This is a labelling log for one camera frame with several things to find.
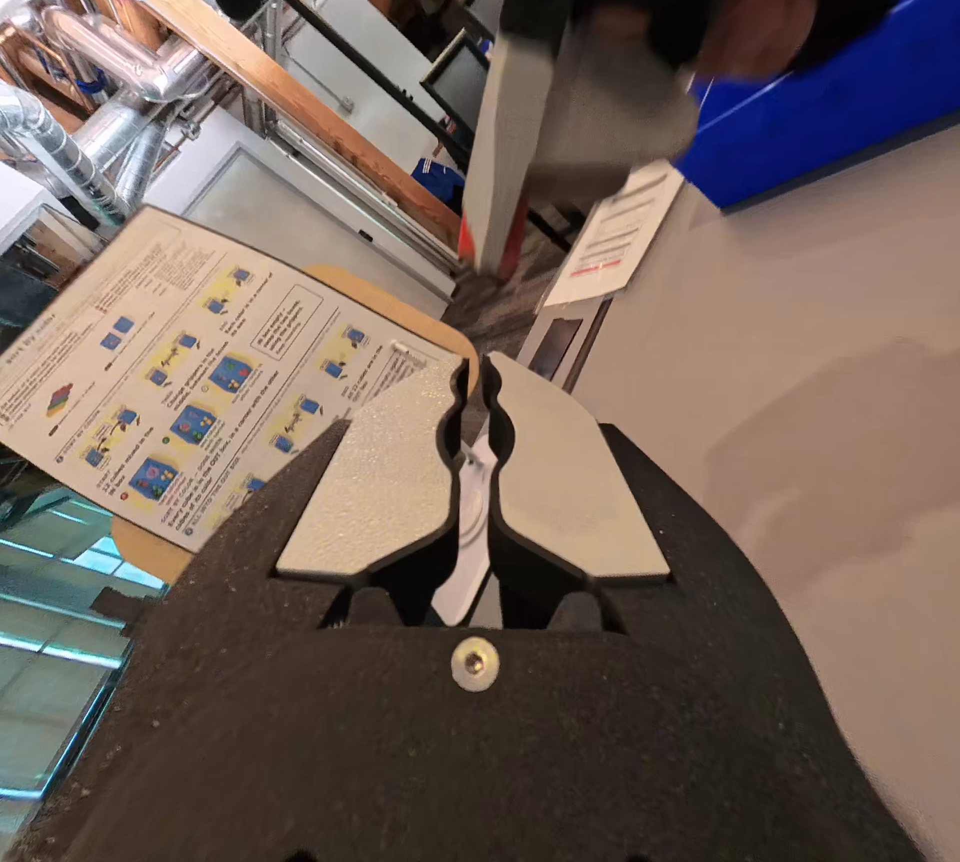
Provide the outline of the illustrated instruction sheet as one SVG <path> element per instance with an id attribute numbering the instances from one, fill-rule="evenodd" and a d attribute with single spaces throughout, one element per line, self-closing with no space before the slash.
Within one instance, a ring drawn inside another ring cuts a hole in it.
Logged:
<path id="1" fill-rule="evenodd" d="M 2 444 L 196 553 L 330 424 L 472 357 L 371 291 L 142 208 L 2 353 Z"/>

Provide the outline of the laminated paper sheet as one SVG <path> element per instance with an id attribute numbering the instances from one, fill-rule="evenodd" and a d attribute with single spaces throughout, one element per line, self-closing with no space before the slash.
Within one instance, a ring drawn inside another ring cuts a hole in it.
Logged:
<path id="1" fill-rule="evenodd" d="M 617 193 L 594 206 L 540 307 L 604 299 L 623 290 L 685 183 L 666 160 L 630 173 Z"/>

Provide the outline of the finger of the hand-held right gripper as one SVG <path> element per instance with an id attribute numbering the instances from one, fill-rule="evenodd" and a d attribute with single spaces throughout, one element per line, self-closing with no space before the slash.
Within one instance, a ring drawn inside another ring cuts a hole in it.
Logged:
<path id="1" fill-rule="evenodd" d="M 530 184 L 623 184 L 689 148 L 699 105 L 645 36 L 569 29 L 547 96 Z"/>

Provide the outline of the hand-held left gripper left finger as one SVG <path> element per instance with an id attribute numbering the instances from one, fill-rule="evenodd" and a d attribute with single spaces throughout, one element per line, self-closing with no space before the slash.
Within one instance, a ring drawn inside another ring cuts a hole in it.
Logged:
<path id="1" fill-rule="evenodd" d="M 364 586 L 413 568 L 438 588 L 459 557 L 460 423 L 470 376 L 457 355 L 428 364 L 348 424 L 275 565 L 280 576 Z"/>

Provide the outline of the silver metal ducts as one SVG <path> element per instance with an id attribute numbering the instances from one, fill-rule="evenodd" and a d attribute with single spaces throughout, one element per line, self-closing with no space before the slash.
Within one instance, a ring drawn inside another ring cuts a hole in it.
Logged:
<path id="1" fill-rule="evenodd" d="M 30 44 L 49 79 L 61 77 L 93 107 L 73 136 L 38 96 L 3 82 L 2 142 L 97 225 L 121 226 L 143 199 L 177 110 L 206 93 L 209 61 L 179 37 L 152 49 L 121 23 L 76 13 L 66 0 L 1 0 L 1 8 L 2 38 Z"/>

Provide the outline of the white post with red base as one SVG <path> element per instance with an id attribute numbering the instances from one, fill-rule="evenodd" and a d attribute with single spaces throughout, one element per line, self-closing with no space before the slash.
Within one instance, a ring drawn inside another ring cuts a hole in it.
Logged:
<path id="1" fill-rule="evenodd" d="M 459 253 L 483 276 L 519 263 L 548 94 L 573 0 L 503 0 L 462 197 Z"/>

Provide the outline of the wooden post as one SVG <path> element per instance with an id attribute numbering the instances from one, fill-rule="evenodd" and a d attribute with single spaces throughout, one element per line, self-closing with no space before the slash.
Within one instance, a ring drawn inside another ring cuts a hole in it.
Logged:
<path id="1" fill-rule="evenodd" d="M 455 251 L 461 221 L 263 49 L 203 0 L 146 0 L 150 13 L 245 88 L 331 148 L 393 199 L 427 232 Z"/>

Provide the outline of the blue plastic bin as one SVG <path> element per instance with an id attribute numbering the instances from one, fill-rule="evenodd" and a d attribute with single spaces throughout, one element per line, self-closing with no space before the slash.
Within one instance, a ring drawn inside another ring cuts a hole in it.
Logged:
<path id="1" fill-rule="evenodd" d="M 803 75 L 696 82 L 678 171 L 726 208 L 873 149 L 959 106 L 959 0 L 899 0 L 882 26 Z"/>

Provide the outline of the large grid window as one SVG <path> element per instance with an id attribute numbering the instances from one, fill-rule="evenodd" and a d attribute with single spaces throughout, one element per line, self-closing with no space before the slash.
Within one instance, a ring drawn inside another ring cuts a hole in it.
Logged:
<path id="1" fill-rule="evenodd" d="M 119 553 L 112 517 L 60 488 L 1 531 L 1 793 L 41 799 L 84 745 L 130 654 L 105 589 L 159 597 L 162 580 Z"/>

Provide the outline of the blue jacket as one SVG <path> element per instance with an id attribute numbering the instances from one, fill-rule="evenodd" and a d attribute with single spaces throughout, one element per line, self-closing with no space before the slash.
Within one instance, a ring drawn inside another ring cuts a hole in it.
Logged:
<path id="1" fill-rule="evenodd" d="M 456 215 L 463 211 L 465 178 L 455 168 L 432 157 L 418 160 L 412 178 Z"/>

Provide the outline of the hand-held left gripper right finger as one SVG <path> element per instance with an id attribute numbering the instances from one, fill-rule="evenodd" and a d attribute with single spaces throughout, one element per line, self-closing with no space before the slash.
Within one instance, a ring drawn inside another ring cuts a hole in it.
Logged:
<path id="1" fill-rule="evenodd" d="M 594 416 L 501 352 L 484 357 L 487 548 L 504 585 L 636 585 L 666 557 Z"/>

